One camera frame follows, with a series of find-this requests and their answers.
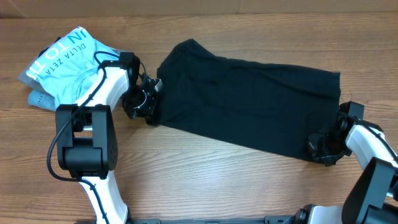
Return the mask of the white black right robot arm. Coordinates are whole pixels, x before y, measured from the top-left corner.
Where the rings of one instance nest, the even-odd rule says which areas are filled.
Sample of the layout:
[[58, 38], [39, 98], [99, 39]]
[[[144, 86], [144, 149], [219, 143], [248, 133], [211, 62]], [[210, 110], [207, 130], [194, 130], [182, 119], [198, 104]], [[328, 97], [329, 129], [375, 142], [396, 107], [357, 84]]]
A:
[[397, 207], [385, 202], [397, 200], [397, 154], [384, 134], [363, 124], [355, 124], [345, 143], [357, 157], [363, 173], [343, 205], [309, 205], [285, 223], [397, 223]]

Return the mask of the black t-shirt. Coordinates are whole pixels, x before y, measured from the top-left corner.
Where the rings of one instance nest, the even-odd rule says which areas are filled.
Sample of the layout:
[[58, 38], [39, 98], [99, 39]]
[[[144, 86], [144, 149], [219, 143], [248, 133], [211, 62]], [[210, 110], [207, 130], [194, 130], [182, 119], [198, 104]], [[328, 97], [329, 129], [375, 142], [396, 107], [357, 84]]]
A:
[[157, 69], [151, 125], [163, 125], [305, 161], [309, 135], [335, 122], [340, 74], [213, 55], [193, 39]]

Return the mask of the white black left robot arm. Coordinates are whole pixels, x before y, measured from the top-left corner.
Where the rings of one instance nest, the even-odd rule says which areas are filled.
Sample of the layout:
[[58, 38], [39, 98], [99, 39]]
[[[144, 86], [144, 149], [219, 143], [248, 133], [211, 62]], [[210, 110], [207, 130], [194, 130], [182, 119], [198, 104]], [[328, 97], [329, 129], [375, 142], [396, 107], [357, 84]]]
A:
[[81, 103], [60, 105], [56, 135], [47, 154], [50, 174], [80, 184], [95, 211], [95, 223], [131, 223], [114, 170], [118, 141], [113, 109], [118, 101], [131, 119], [150, 120], [162, 88], [162, 80], [140, 72], [140, 61], [105, 60], [99, 79]]

